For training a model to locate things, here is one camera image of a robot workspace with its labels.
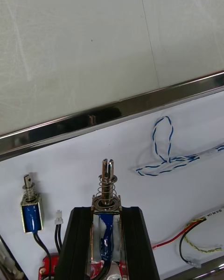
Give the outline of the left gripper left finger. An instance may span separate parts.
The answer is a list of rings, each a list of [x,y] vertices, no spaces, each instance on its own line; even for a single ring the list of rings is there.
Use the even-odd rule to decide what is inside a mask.
[[[75,207],[63,240],[55,280],[89,280],[87,274],[91,230],[90,207]]]

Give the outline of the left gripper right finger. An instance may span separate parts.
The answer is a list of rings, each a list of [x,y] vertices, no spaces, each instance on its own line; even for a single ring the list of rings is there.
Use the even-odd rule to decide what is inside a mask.
[[[147,232],[142,210],[139,207],[122,208],[127,278],[129,280],[158,280],[159,273]]]

